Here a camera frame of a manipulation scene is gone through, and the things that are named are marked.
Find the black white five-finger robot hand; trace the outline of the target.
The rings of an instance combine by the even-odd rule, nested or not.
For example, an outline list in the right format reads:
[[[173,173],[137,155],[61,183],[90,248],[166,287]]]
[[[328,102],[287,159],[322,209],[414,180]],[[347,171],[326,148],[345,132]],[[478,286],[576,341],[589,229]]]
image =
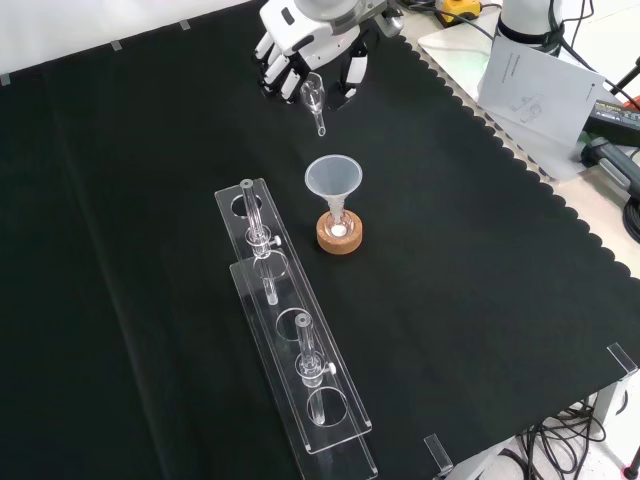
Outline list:
[[[260,9],[265,33],[253,56],[261,64],[261,88],[292,104],[310,75],[342,55],[340,79],[327,90],[338,110],[357,93],[368,66],[360,24],[371,15],[365,1],[269,1]]]

